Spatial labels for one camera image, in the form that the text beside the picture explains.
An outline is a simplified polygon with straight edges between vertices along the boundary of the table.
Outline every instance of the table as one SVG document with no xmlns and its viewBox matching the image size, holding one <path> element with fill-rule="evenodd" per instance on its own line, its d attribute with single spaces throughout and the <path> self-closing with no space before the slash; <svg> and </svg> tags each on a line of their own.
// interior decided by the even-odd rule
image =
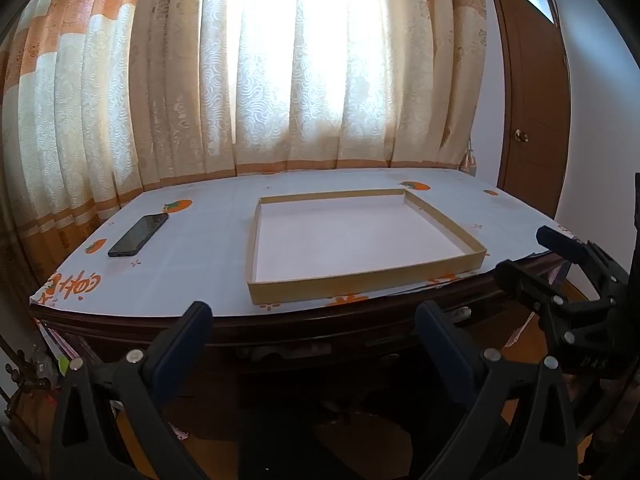
<svg viewBox="0 0 640 480">
<path fill-rule="evenodd" d="M 462 227 L 472 230 L 488 248 L 489 255 L 481 269 L 400 290 L 367 293 L 366 298 L 354 291 L 348 297 L 319 302 L 251 304 L 248 291 L 242 290 L 246 257 L 243 233 L 250 225 L 260 196 L 389 187 L 404 187 L 419 193 Z M 185 207 L 186 202 L 180 201 L 191 201 L 191 204 Z M 127 266 L 135 261 L 142 263 L 131 266 L 126 274 L 113 274 L 120 277 L 114 281 L 114 291 L 108 290 L 105 266 L 119 264 L 112 262 L 115 258 L 111 261 L 107 258 L 108 249 L 140 216 L 162 209 L 173 211 L 167 223 L 137 257 L 123 259 L 128 260 Z M 216 227 L 209 246 L 202 241 L 208 232 L 207 225 L 202 223 L 204 218 L 213 218 L 208 224 L 208 231 L 212 230 L 212 223 Z M 180 234 L 167 229 L 171 225 L 180 229 Z M 67 337 L 72 346 L 87 343 L 101 359 L 110 362 L 119 360 L 131 348 L 147 346 L 161 330 L 174 322 L 175 316 L 179 316 L 191 301 L 209 303 L 214 314 L 210 342 L 183 388 L 183 397 L 189 401 L 175 408 L 176 418 L 172 419 L 179 427 L 204 436 L 207 433 L 200 430 L 204 426 L 211 427 L 212 421 L 203 417 L 202 410 L 191 412 L 191 415 L 186 413 L 197 404 L 198 396 L 203 392 L 206 395 L 202 402 L 209 402 L 210 392 L 219 389 L 217 384 L 220 384 L 221 374 L 237 378 L 309 368 L 338 370 L 342 364 L 350 366 L 353 362 L 357 362 L 358 369 L 364 373 L 376 368 L 380 356 L 415 347 L 414 312 L 416 306 L 425 300 L 435 300 L 447 311 L 467 307 L 470 316 L 462 322 L 463 326 L 478 326 L 487 319 L 515 312 L 511 316 L 511 325 L 507 324 L 507 332 L 503 330 L 500 335 L 488 339 L 494 346 L 501 346 L 510 330 L 526 319 L 527 312 L 517 309 L 497 289 L 492 280 L 492 269 L 506 258 L 520 260 L 525 268 L 540 275 L 560 266 L 562 260 L 554 254 L 545 253 L 535 240 L 536 230 L 541 225 L 566 232 L 552 219 L 516 198 L 452 170 L 305 171 L 175 186 L 146 192 L 133 200 L 101 226 L 58 271 L 61 279 L 68 275 L 78 277 L 79 270 L 83 269 L 86 277 L 102 273 L 98 287 L 88 294 L 82 294 L 82 290 L 76 294 L 73 288 L 69 290 L 58 286 L 53 294 L 45 297 L 42 296 L 43 288 L 31 298 L 30 313 L 48 328 Z M 220 230 L 225 234 L 224 239 L 218 235 Z M 96 241 L 102 239 L 108 242 L 93 251 Z M 165 251 L 159 250 L 162 244 L 171 243 L 172 239 L 183 241 L 182 247 L 196 248 L 194 250 L 202 258 L 194 265 L 180 259 L 187 253 L 180 255 L 177 251 L 179 242 L 174 242 L 174 246 Z M 224 249 L 216 253 L 213 247 L 217 241 Z M 181 267 L 167 267 L 170 258 L 165 253 L 173 255 L 174 263 L 178 258 Z M 210 259 L 207 259 L 208 254 L 212 254 Z M 88 265 L 91 261 L 96 262 L 93 267 Z M 226 262 L 228 272 L 220 274 L 224 279 L 214 280 L 217 289 L 211 285 L 212 280 L 203 280 L 207 286 L 198 289 L 199 296 L 177 293 L 180 280 L 176 276 L 184 276 L 188 283 L 193 284 L 197 266 L 220 269 L 220 262 Z M 172 269 L 175 271 L 173 279 L 168 280 Z M 125 275 L 133 278 L 124 280 L 122 276 Z M 152 276 L 160 289 L 142 296 L 132 291 L 130 284 L 145 276 Z M 78 296 L 83 296 L 83 300 L 78 300 Z M 101 298 L 111 299 L 101 302 Z M 129 305 L 130 310 L 124 312 L 123 305 Z M 240 383 L 234 380 L 232 390 L 242 389 Z M 250 383 L 252 386 L 245 390 L 257 391 L 255 382 Z M 226 395 L 235 397 L 235 393 Z"/>
</svg>

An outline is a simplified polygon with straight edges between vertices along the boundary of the curtain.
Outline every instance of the curtain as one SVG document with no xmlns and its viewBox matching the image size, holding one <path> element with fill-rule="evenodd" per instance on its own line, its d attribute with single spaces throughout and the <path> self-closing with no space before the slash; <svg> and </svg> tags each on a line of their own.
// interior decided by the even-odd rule
<svg viewBox="0 0 640 480">
<path fill-rule="evenodd" d="M 485 46 L 485 0 L 31 0 L 3 43 L 3 205 L 43 282 L 147 189 L 457 168 Z"/>
<path fill-rule="evenodd" d="M 2 88 L 9 61 L 9 47 L 14 38 L 15 28 L 0 44 L 0 116 L 2 115 Z M 14 215 L 8 197 L 7 182 L 4 177 L 4 160 L 0 144 L 0 286 L 2 307 L 14 306 L 18 318 L 28 326 L 26 311 L 20 308 L 38 287 L 38 279 L 31 269 L 18 237 Z"/>
</svg>

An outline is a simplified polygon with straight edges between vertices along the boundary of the white tablecloth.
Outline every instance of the white tablecloth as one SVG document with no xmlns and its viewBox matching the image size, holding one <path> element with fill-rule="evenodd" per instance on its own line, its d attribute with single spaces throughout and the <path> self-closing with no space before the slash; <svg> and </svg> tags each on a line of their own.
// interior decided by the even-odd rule
<svg viewBox="0 0 640 480">
<path fill-rule="evenodd" d="M 247 175 L 148 191 L 106 221 L 62 263 L 33 303 L 110 316 L 180 316 L 194 300 L 214 316 L 274 314 L 442 286 L 467 274 L 341 298 L 254 305 L 244 275 L 255 206 L 262 196 L 304 192 L 425 187 L 418 194 L 471 232 L 488 254 L 488 272 L 507 258 L 545 252 L 536 231 L 556 222 L 520 200 L 459 171 L 367 169 Z M 143 215 L 168 210 L 167 222 L 136 255 L 110 258 L 108 250 Z"/>
</svg>

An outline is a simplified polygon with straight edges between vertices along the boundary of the phone screen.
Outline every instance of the phone screen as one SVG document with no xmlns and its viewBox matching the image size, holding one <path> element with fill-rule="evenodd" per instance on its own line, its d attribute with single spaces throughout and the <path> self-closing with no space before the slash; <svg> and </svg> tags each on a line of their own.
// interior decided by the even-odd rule
<svg viewBox="0 0 640 480">
<path fill-rule="evenodd" d="M 159 227 L 169 218 L 168 213 L 146 215 L 138 220 L 109 250 L 109 256 L 134 256 Z"/>
</svg>

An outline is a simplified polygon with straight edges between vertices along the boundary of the wooden table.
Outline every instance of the wooden table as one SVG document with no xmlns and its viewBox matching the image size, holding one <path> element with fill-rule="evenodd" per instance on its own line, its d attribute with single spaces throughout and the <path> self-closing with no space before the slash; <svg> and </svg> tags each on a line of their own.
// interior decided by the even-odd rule
<svg viewBox="0 0 640 480">
<path fill-rule="evenodd" d="M 84 301 L 78 301 L 66 289 L 60 290 L 55 297 L 49 296 L 45 306 L 37 303 L 37 298 L 42 293 L 40 291 L 32 297 L 33 303 L 30 306 L 30 314 L 34 318 L 59 331 L 81 354 L 82 345 L 87 344 L 100 359 L 114 362 L 121 359 L 129 349 L 145 348 L 160 331 L 171 326 L 177 318 L 161 316 L 172 305 L 180 307 L 188 305 L 193 299 L 205 300 L 214 312 L 211 337 L 180 397 L 168 412 L 171 413 L 170 420 L 181 429 L 209 438 L 228 438 L 229 433 L 232 433 L 234 421 L 231 414 L 234 410 L 228 408 L 230 404 L 250 404 L 252 399 L 267 395 L 274 388 L 297 388 L 304 383 L 306 392 L 327 398 L 333 394 L 347 395 L 348 392 L 355 392 L 362 389 L 363 384 L 367 388 L 375 387 L 376 381 L 380 380 L 381 357 L 411 352 L 417 347 L 414 313 L 417 305 L 425 300 L 435 300 L 445 311 L 467 307 L 470 309 L 470 317 L 461 326 L 468 327 L 481 346 L 500 348 L 511 332 L 527 319 L 529 313 L 510 302 L 497 289 L 490 269 L 501 259 L 516 259 L 541 252 L 543 248 L 535 241 L 535 231 L 541 224 L 558 228 L 551 219 L 500 190 L 485 190 L 484 185 L 477 180 L 458 172 L 447 173 L 446 170 L 359 170 L 356 173 L 327 171 L 243 178 L 244 180 L 224 179 L 226 182 L 221 184 L 212 181 L 191 187 L 156 190 L 150 192 L 150 195 L 139 197 L 112 217 L 108 224 L 98 229 L 85 243 L 87 247 L 79 248 L 59 270 L 64 278 L 68 275 L 77 276 L 80 269 L 86 269 L 86 275 L 94 271 L 102 274 L 98 295 L 96 296 L 96 292 L 83 294 Z M 229 188 L 230 185 L 235 186 L 236 182 L 239 186 L 244 186 L 242 203 L 237 199 L 238 190 Z M 140 215 L 156 212 L 158 208 L 162 209 L 162 204 L 171 206 L 181 198 L 187 198 L 185 202 L 188 203 L 193 201 L 194 205 L 175 213 L 167 222 L 168 226 L 172 224 L 173 228 L 178 229 L 183 229 L 182 222 L 191 222 L 189 225 L 192 225 L 205 214 L 218 213 L 219 206 L 215 210 L 202 208 L 203 204 L 206 205 L 203 200 L 217 197 L 218 189 L 233 196 L 234 199 L 229 201 L 233 204 L 229 214 L 234 221 L 226 225 L 236 229 L 236 239 L 241 240 L 242 231 L 236 226 L 249 224 L 255 200 L 260 194 L 282 194 L 283 190 L 314 190 L 309 189 L 312 186 L 339 190 L 349 189 L 349 186 L 363 189 L 368 186 L 373 189 L 414 185 L 424 186 L 427 190 L 417 189 L 415 192 L 426 193 L 425 196 L 434 206 L 452 216 L 464 228 L 475 230 L 478 237 L 484 237 L 479 240 L 492 255 L 487 256 L 483 268 L 477 274 L 403 294 L 369 294 L 369 299 L 356 303 L 340 304 L 329 299 L 324 300 L 320 308 L 305 304 L 283 304 L 279 308 L 273 306 L 273 311 L 271 305 L 262 305 L 260 308 L 251 305 L 245 298 L 248 297 L 246 291 L 242 293 L 242 298 L 237 299 L 236 308 L 233 303 L 236 296 L 216 294 L 217 287 L 225 286 L 225 282 L 218 280 L 205 291 L 207 297 L 180 297 L 178 303 L 173 303 L 175 298 L 171 298 L 169 302 L 164 301 L 164 304 L 156 307 L 154 301 L 164 300 L 164 295 L 155 291 L 153 301 L 142 301 L 139 295 L 132 302 L 135 308 L 127 311 L 129 303 L 127 289 L 122 286 L 126 280 L 123 280 L 128 280 L 131 275 L 136 277 L 137 283 L 152 283 L 140 280 L 153 280 L 157 277 L 154 265 L 158 258 L 154 250 L 158 247 L 149 247 L 146 253 L 145 247 L 138 255 L 143 265 L 132 267 L 131 272 L 127 271 L 130 274 L 117 274 L 116 282 L 111 282 L 110 285 L 113 288 L 105 288 L 109 287 L 108 279 L 111 277 L 105 278 L 105 271 L 99 270 L 100 265 L 104 268 L 115 263 L 108 261 L 106 257 L 112 238 L 115 242 Z M 214 203 L 225 202 L 218 197 Z M 169 239 L 169 233 L 167 230 L 163 234 L 166 240 Z M 102 242 L 104 247 L 101 251 L 104 254 L 92 249 L 95 247 L 93 238 L 108 238 L 107 242 Z M 168 243 L 163 241 L 165 238 L 158 236 L 152 241 Z M 193 243 L 190 247 L 203 252 Z M 244 244 L 237 242 L 226 253 L 220 254 L 220 258 L 233 261 L 238 269 L 244 268 L 244 257 L 241 256 L 244 250 Z M 562 260 L 553 254 L 542 254 L 523 258 L 521 263 L 531 272 L 543 275 L 560 266 Z M 158 267 L 158 272 L 164 272 L 162 276 L 170 275 L 167 274 L 170 269 L 166 266 Z M 171 293 L 164 283 L 161 286 Z M 113 301 L 105 301 L 107 296 Z M 324 306 L 329 302 L 336 306 Z M 112 312 L 123 312 L 125 315 L 114 316 L 111 315 Z M 139 312 L 144 312 L 145 315 L 135 315 Z M 333 388 L 334 392 L 328 392 L 327 388 Z M 212 435 L 210 428 L 226 430 L 222 435 Z"/>
</svg>

